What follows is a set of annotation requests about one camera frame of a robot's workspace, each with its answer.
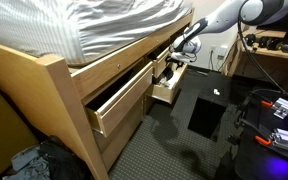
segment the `bed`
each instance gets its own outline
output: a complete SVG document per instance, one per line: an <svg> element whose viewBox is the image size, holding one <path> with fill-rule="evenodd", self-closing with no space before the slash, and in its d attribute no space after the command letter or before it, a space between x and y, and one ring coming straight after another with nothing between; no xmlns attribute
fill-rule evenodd
<svg viewBox="0 0 288 180"><path fill-rule="evenodd" d="M0 44L83 66L189 13L182 0L0 0Z"/></svg>
<svg viewBox="0 0 288 180"><path fill-rule="evenodd" d="M33 56L0 43L0 90L35 128L63 140L87 163L95 179L108 179L109 168L152 99L172 102L178 86L162 88L152 83L152 76L166 66L176 69L165 62L167 49L190 25L192 16L193 10L83 67L68 67L66 57L56 53ZM156 49L164 50L152 59L150 54ZM103 105L88 108L127 74L131 74L127 81Z"/></svg>

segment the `wall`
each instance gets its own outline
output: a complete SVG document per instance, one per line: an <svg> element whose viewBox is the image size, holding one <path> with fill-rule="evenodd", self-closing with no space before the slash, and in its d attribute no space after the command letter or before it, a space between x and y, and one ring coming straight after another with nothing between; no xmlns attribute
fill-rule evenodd
<svg viewBox="0 0 288 180"><path fill-rule="evenodd" d="M198 21L199 19L207 16L211 12L213 12L217 7L219 7L225 0L188 0L193 2L193 6L195 8L193 22ZM210 52L211 46L215 45L216 49L213 53L213 67L214 70L217 70L224 60L218 60L217 55L220 47L222 45L226 45L227 53L234 43L237 36L237 25L234 25L230 29L225 32L219 34L202 34L199 35L199 38L202 42L202 48L199 53L197 53L197 60L190 65L204 68L204 69L212 69L210 65Z"/></svg>

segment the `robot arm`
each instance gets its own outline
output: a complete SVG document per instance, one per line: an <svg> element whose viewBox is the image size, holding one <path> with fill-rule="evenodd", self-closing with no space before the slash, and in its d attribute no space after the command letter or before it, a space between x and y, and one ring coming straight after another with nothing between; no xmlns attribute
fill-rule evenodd
<svg viewBox="0 0 288 180"><path fill-rule="evenodd" d="M197 35L224 32L239 20L246 25L269 24L287 13L288 0L226 0L174 41L170 58L179 62L192 62L185 54L196 54L201 49L201 41Z"/></svg>

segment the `power outlet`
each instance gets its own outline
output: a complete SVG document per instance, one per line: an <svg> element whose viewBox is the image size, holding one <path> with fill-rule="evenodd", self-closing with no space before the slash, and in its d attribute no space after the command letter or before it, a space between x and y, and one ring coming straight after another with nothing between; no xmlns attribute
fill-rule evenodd
<svg viewBox="0 0 288 180"><path fill-rule="evenodd" d="M220 47L220 50L217 54L217 59L218 60L223 60L225 55L226 55L226 51L227 51L227 46L223 45Z"/></svg>
<svg viewBox="0 0 288 180"><path fill-rule="evenodd" d="M211 45L211 51L215 51L215 49L216 49L216 46L215 45Z"/></svg>

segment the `red handle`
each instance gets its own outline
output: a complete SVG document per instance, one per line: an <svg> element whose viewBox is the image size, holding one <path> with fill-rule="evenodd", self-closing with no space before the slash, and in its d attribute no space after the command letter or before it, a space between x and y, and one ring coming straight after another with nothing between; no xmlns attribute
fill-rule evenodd
<svg viewBox="0 0 288 180"><path fill-rule="evenodd" d="M272 107L272 106L273 106L273 103L272 103L272 102L261 101L261 103L262 103L264 106L267 106L267 107Z"/></svg>
<svg viewBox="0 0 288 180"><path fill-rule="evenodd" d="M270 145L271 142L272 142L270 139L265 140L265 139L262 139L262 138L259 137L259 136L255 136L255 139L256 139L259 143L263 144L264 146L268 146L268 145Z"/></svg>

